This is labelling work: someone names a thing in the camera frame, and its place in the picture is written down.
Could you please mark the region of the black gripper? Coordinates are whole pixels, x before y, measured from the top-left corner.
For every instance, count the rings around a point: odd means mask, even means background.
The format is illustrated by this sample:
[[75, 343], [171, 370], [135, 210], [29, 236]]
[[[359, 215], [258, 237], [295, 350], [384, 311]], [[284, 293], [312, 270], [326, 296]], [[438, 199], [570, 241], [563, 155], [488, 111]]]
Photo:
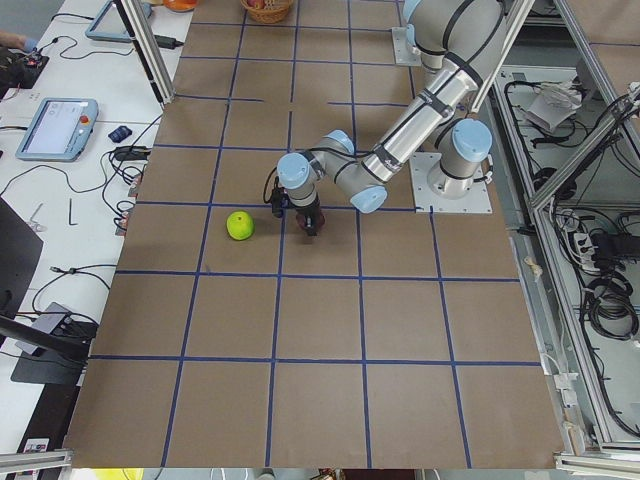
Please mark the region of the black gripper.
[[[299, 205], [298, 201], [294, 200], [293, 198], [290, 198], [290, 201], [295, 207], [296, 214], [297, 213], [313, 214], [313, 213], [316, 213], [316, 212], [322, 212], [320, 201], [319, 201], [318, 197], [316, 197], [308, 205]], [[307, 230], [307, 234], [308, 234], [309, 237], [316, 237], [318, 235], [318, 231], [316, 229], [311, 228], [311, 229]]]

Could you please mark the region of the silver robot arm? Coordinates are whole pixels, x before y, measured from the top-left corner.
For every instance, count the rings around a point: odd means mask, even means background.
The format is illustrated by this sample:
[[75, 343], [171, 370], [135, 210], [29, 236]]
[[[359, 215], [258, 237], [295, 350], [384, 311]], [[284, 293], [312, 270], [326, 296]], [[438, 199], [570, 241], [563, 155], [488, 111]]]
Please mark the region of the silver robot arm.
[[387, 198], [386, 183], [461, 100], [488, 84], [499, 63], [507, 34], [501, 1], [407, 1], [403, 17], [413, 34], [409, 43], [432, 76], [398, 120], [363, 158], [345, 132], [334, 130], [277, 163], [279, 183], [309, 236], [325, 222], [318, 181], [331, 178], [362, 213], [377, 210]]
[[442, 52], [427, 50], [418, 42], [418, 30], [411, 20], [411, 16], [419, 4], [419, 0], [408, 0], [403, 6], [402, 16], [406, 23], [407, 45], [409, 50], [419, 57], [421, 65], [425, 71], [429, 74], [435, 74], [442, 67]]

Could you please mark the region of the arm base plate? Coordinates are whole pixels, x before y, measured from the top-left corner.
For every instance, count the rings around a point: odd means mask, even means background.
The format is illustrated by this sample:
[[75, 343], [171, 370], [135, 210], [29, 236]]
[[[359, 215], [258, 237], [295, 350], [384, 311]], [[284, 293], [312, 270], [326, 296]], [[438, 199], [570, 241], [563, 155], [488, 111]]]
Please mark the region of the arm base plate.
[[422, 65], [421, 51], [415, 41], [415, 29], [412, 24], [391, 29], [395, 64], [417, 67]]
[[415, 210], [418, 213], [491, 214], [484, 172], [476, 163], [467, 179], [448, 177], [441, 169], [441, 154], [414, 153], [409, 161]]

